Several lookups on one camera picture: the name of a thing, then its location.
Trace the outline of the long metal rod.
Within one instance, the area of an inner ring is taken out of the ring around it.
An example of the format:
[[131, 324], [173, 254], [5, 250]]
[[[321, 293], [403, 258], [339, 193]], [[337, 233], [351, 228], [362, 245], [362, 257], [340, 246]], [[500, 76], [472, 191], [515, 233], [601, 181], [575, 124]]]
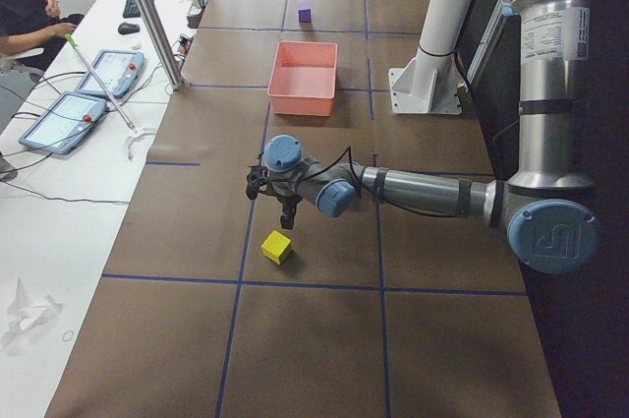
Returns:
[[115, 109], [118, 111], [118, 113], [120, 114], [120, 116], [123, 118], [125, 124], [127, 125], [127, 127], [130, 129], [130, 135], [131, 138], [139, 138], [140, 136], [143, 135], [143, 128], [137, 126], [132, 120], [131, 118], [127, 115], [127, 113], [125, 112], [125, 110], [122, 108], [121, 104], [119, 103], [119, 101], [116, 99], [116, 97], [111, 93], [111, 91], [109, 90], [109, 88], [107, 87], [107, 85], [100, 79], [100, 77], [97, 75], [96, 70], [93, 68], [93, 66], [90, 64], [90, 62], [87, 60], [87, 58], [85, 57], [85, 55], [83, 54], [83, 52], [80, 50], [80, 48], [78, 47], [78, 45], [75, 43], [74, 39], [72, 38], [72, 36], [68, 33], [65, 34], [65, 39], [70, 43], [71, 47], [74, 49], [74, 51], [77, 53], [77, 55], [80, 57], [80, 59], [82, 60], [82, 62], [85, 64], [87, 70], [91, 73], [92, 77], [96, 80], [96, 82], [98, 83], [98, 85], [100, 86], [100, 88], [103, 90], [103, 92], [105, 93], [105, 95], [108, 97], [108, 99], [110, 100], [110, 102], [114, 105]]

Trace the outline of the teach pendant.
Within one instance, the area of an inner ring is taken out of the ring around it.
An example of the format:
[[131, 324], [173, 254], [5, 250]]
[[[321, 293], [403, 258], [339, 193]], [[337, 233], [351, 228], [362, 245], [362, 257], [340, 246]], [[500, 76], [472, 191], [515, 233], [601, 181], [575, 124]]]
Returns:
[[77, 147], [104, 115], [103, 98], [63, 92], [19, 138], [28, 149], [68, 154]]
[[[144, 55], [140, 51], [102, 49], [92, 67], [115, 98], [123, 97], [143, 71]], [[107, 95], [91, 73], [86, 73], [75, 91], [106, 98]]]

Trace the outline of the pink plastic bin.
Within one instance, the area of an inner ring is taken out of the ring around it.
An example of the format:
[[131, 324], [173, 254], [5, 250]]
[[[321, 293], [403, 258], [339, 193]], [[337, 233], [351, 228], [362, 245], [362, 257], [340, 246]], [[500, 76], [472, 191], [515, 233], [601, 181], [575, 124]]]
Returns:
[[282, 40], [267, 88], [275, 114], [328, 117], [336, 92], [338, 46], [334, 42]]

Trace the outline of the yellow foam block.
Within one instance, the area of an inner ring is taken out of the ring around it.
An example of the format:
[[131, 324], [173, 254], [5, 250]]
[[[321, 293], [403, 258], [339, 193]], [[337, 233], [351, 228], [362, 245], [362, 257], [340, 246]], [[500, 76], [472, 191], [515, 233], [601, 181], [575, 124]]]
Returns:
[[273, 230], [262, 242], [261, 251], [266, 258], [281, 266], [292, 252], [292, 240]]

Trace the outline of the white mast base bracket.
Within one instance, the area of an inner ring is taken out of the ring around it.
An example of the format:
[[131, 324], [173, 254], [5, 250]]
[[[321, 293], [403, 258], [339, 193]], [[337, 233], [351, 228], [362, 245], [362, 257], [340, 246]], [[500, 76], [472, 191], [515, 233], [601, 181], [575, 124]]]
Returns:
[[422, 49], [404, 68], [388, 70], [394, 114], [460, 115], [456, 72], [450, 55]]

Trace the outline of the far teach pendant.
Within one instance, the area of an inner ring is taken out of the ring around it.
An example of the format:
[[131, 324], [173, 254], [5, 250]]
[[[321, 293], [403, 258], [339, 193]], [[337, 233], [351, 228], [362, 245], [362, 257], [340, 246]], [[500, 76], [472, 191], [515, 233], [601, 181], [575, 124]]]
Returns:
[[[102, 49], [92, 67], [115, 98], [123, 97], [143, 71], [144, 55], [140, 51]], [[107, 95], [91, 73], [86, 73], [75, 91], [106, 98]]]

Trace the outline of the purple foam block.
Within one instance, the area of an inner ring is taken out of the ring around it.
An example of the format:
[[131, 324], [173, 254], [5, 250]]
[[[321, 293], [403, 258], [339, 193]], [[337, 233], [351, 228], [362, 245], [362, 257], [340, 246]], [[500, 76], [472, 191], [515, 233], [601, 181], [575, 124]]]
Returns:
[[298, 22], [300, 24], [310, 24], [312, 22], [312, 7], [308, 3], [298, 5]]

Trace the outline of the aluminium frame post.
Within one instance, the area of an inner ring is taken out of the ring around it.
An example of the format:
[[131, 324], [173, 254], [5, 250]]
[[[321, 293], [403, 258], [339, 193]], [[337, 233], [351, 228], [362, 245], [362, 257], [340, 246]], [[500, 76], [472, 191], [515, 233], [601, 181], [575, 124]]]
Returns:
[[143, 22], [172, 90], [179, 90], [184, 84], [184, 78], [174, 58], [153, 0], [137, 0], [137, 2]]

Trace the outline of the crumpled white tissue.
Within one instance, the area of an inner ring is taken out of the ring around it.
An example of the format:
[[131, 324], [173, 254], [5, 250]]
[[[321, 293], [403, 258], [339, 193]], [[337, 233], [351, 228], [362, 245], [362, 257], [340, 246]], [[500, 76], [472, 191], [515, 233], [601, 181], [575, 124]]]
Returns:
[[1, 283], [1, 350], [8, 350], [36, 330], [58, 318], [64, 304], [51, 295], [32, 300], [20, 277]]

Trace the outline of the near teach pendant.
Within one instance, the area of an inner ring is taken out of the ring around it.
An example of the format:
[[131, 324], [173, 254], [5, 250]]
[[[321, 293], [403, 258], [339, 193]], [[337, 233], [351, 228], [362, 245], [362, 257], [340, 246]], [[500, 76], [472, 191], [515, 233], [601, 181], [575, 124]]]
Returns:
[[104, 115], [103, 98], [63, 92], [19, 138], [28, 149], [68, 154], [77, 147]]

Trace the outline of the seated person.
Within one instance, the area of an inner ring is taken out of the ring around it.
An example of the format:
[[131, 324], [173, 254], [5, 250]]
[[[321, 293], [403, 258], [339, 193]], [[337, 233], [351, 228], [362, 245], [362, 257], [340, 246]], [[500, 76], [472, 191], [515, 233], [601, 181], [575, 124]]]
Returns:
[[11, 56], [41, 48], [41, 54], [22, 62], [45, 71], [66, 44], [65, 36], [83, 18], [82, 14], [63, 17], [58, 0], [1, 0], [1, 53]]

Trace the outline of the black computer mouse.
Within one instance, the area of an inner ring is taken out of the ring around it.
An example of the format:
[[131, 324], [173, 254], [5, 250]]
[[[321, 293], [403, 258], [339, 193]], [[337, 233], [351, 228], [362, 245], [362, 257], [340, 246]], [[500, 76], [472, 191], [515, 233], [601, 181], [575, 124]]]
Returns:
[[117, 32], [121, 35], [129, 35], [140, 31], [140, 26], [132, 23], [121, 23], [117, 29]]

